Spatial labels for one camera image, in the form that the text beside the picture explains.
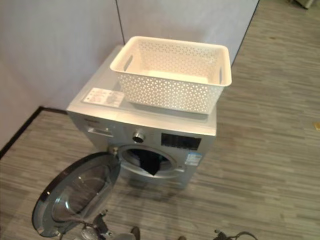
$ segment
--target door glass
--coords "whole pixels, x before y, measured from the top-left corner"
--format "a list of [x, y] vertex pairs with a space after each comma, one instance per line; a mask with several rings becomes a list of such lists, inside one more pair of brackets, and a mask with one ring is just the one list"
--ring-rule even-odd
[[109, 168], [99, 165], [75, 176], [56, 198], [52, 218], [57, 222], [86, 221], [105, 206], [112, 183]]

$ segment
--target washing machine door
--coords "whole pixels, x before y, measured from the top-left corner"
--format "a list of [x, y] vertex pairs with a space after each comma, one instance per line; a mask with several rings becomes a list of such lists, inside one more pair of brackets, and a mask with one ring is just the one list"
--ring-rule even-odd
[[105, 208], [120, 167], [118, 157], [98, 152], [63, 170], [36, 202], [32, 213], [35, 230], [43, 237], [54, 237], [91, 221]]

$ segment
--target laundry basket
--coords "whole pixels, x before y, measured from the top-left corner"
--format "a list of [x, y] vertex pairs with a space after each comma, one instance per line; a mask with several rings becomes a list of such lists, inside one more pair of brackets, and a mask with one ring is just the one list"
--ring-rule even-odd
[[210, 114], [231, 67], [225, 46], [134, 36], [110, 65], [127, 101]]

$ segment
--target wooden floor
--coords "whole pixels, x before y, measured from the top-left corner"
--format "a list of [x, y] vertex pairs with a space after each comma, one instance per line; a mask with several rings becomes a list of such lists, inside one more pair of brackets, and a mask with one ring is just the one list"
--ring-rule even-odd
[[[112, 230], [137, 225], [145, 240], [210, 240], [214, 229], [320, 239], [320, 3], [261, 0], [232, 74], [218, 137], [187, 189], [120, 179], [107, 206]], [[31, 224], [39, 194], [93, 151], [68, 116], [43, 111], [0, 161], [0, 238], [42, 239]]]

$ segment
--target wood-grain floor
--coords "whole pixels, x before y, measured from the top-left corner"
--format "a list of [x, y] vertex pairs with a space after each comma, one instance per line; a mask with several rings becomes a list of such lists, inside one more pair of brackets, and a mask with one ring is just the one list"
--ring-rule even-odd
[[[111, 229], [137, 225], [145, 240], [209, 240], [214, 229], [320, 239], [319, 26], [319, 3], [261, 0], [218, 103], [217, 139], [191, 183], [177, 191], [120, 179]], [[39, 194], [91, 152], [68, 116], [43, 111], [0, 161], [0, 238], [42, 239], [31, 224]]]

